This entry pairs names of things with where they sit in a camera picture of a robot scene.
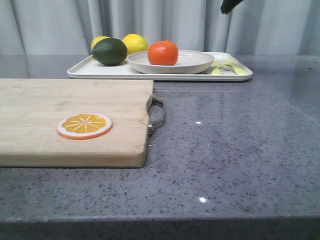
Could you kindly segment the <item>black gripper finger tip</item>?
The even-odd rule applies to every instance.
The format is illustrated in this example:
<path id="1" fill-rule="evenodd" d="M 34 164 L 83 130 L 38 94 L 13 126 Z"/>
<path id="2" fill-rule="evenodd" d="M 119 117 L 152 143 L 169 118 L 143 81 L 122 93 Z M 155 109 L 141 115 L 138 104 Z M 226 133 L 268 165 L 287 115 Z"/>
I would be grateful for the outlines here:
<path id="1" fill-rule="evenodd" d="M 223 0 L 220 6 L 222 14 L 228 15 L 243 0 Z"/>

